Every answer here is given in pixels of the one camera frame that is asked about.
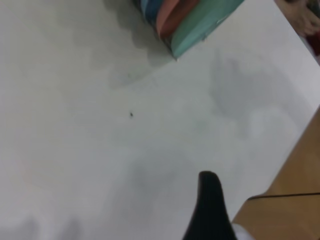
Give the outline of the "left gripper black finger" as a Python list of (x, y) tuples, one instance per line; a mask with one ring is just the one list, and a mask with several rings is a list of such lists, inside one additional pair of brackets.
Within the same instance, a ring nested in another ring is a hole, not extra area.
[(195, 209), (183, 239), (235, 240), (236, 238), (227, 213), (220, 179), (214, 172), (200, 172)]

